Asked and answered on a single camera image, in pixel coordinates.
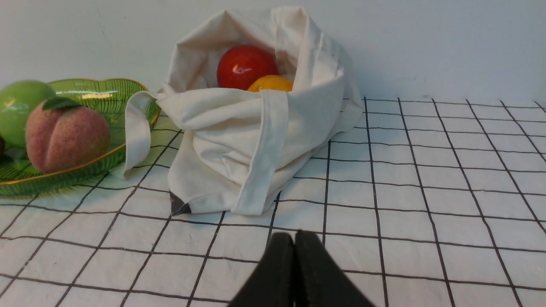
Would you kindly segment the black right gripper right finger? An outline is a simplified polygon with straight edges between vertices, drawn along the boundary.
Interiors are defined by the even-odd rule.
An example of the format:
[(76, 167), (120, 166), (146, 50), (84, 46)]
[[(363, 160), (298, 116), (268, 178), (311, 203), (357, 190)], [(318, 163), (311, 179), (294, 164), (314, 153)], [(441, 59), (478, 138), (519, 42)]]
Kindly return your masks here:
[(332, 259), (318, 235), (295, 235), (294, 295), (296, 307), (372, 307)]

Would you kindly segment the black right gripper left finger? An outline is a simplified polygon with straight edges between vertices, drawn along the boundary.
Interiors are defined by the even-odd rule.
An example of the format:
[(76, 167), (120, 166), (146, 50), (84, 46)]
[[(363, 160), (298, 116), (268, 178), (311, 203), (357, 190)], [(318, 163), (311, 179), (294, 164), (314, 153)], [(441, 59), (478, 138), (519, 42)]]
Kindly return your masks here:
[(292, 307), (294, 243), (288, 233), (271, 236), (254, 271), (230, 301), (230, 307)]

